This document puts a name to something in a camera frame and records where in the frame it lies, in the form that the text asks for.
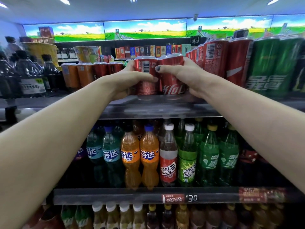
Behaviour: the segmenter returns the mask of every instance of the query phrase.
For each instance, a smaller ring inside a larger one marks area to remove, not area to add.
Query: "landscape picture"
[[[106,40],[185,38],[186,19],[104,22]]]
[[[56,42],[105,40],[103,22],[24,25],[27,36],[40,38],[39,27],[52,27]]]
[[[275,15],[269,33],[301,34],[305,31],[305,14]]]
[[[233,36],[238,29],[249,29],[249,35],[253,38],[263,37],[272,22],[271,15],[247,16],[247,17],[221,17],[221,18],[199,18],[196,22],[187,19],[186,36],[200,35],[207,38],[227,38]]]

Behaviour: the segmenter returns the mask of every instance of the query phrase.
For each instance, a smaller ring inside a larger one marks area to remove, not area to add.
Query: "light blue label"
[[[103,150],[104,153],[104,160],[106,162],[115,162],[119,159],[121,159],[121,149],[120,148],[116,148],[113,150]]]
[[[87,147],[87,154],[90,159],[97,159],[103,156],[101,147]]]

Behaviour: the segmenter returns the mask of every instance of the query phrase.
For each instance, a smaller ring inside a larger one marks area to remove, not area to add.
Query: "green bottle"
[[[238,133],[228,124],[228,134],[221,139],[220,148],[220,186],[230,186],[239,154]]]
[[[193,124],[185,124],[186,134],[178,150],[178,180],[182,187],[191,187],[195,180],[197,147]]]
[[[178,148],[181,146],[182,139],[184,138],[184,135],[185,135],[185,131],[184,131],[185,121],[184,121],[184,119],[185,118],[180,118],[178,127],[176,127],[176,130],[174,130],[174,136],[175,136]]]
[[[208,124],[206,134],[200,144],[198,158],[197,182],[200,186],[215,186],[217,180],[217,163],[219,157],[219,145],[216,136],[217,125]]]
[[[204,136],[204,129],[201,125],[202,120],[203,120],[202,118],[195,118],[196,124],[195,124],[195,130],[194,130],[194,137],[195,137],[197,148],[200,146],[201,141]]]

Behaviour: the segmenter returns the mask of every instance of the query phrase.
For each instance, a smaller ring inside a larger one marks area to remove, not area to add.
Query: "coca-cola can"
[[[117,73],[123,70],[123,63],[122,62],[110,62],[108,64],[109,75]]]
[[[197,57],[197,47],[195,47],[193,50],[192,50],[192,60],[194,62],[196,62],[196,57]]]
[[[108,63],[106,62],[95,62],[93,64],[93,69],[95,72],[96,79],[105,75],[109,75]]]
[[[200,44],[200,45],[197,47],[197,51],[198,51],[198,61],[197,61],[197,65],[200,66],[201,68],[202,68],[202,62],[203,62],[203,57],[204,57],[203,46],[204,46],[204,43]]]
[[[135,58],[135,71],[144,72],[158,77],[155,67],[158,59],[154,56],[138,56]],[[156,95],[158,92],[158,84],[141,81],[137,84],[137,95]]]
[[[174,53],[159,58],[158,65],[183,65],[183,55]],[[177,95],[185,92],[185,84],[170,73],[160,75],[164,95]]]
[[[251,38],[235,38],[229,42],[226,78],[230,82],[244,87],[252,54],[253,40]]]
[[[202,68],[209,73],[225,77],[229,41],[226,38],[210,39],[204,43]]]

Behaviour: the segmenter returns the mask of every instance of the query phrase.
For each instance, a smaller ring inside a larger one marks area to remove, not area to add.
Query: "barcode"
[[[198,62],[198,56],[199,56],[199,48],[197,48],[197,53],[196,53],[196,62]]]
[[[214,58],[214,52],[215,52],[215,43],[208,44],[207,45],[206,59],[213,59]]]
[[[142,72],[149,74],[149,61],[142,61]]]
[[[246,58],[251,57],[252,48],[253,48],[253,42],[250,42],[250,43],[249,43],[249,48],[248,48],[248,53],[247,53],[247,57],[246,57]]]

